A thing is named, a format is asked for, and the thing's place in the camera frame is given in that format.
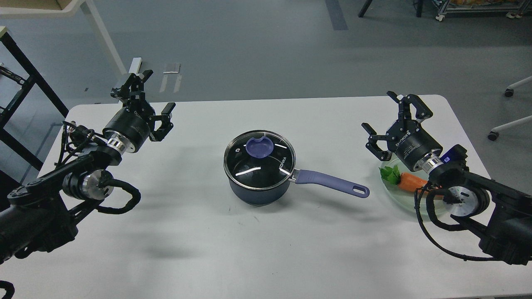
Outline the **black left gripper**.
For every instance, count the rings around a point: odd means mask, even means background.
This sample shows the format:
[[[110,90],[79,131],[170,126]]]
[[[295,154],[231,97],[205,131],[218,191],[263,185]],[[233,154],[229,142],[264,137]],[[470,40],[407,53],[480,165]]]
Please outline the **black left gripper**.
[[[144,83],[152,74],[153,70],[146,70],[140,74],[125,74],[111,89],[111,97],[119,100],[124,108],[108,122],[103,129],[103,135],[107,139],[106,145],[121,154],[138,152],[148,137],[152,142],[161,142],[174,127],[171,123],[174,102],[167,103],[160,115],[148,117],[148,122],[129,111],[129,109],[152,108],[144,92]],[[153,125],[157,121],[161,125],[153,130]]]

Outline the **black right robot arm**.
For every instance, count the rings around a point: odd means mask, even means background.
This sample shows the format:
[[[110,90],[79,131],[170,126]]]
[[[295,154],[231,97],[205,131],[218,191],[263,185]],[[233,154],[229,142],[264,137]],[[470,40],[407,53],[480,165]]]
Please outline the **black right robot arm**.
[[[380,161],[395,155],[411,172],[425,172],[428,181],[414,190],[414,210],[420,229],[444,253],[464,261],[503,261],[527,265],[531,260],[531,196],[472,173],[467,150],[455,145],[445,154],[442,146],[421,126],[433,112],[414,94],[387,95],[398,104],[397,120],[379,135],[368,123],[366,148]],[[467,230],[479,238],[487,257],[472,257],[443,248],[431,237],[421,215],[425,201],[427,216],[435,226],[449,231]]]

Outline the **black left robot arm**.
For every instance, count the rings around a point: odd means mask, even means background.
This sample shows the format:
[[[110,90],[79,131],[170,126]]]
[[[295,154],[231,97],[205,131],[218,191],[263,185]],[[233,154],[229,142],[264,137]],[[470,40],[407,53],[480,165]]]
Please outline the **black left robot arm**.
[[[107,168],[119,165],[125,152],[138,152],[144,142],[162,141],[173,128],[168,103],[157,115],[145,98],[152,70],[126,74],[111,90],[122,103],[101,134],[65,121],[59,161],[52,172],[17,187],[1,212],[1,261],[24,259],[36,251],[51,252],[72,242],[77,225],[92,211],[119,215],[140,202],[141,193],[115,179]]]

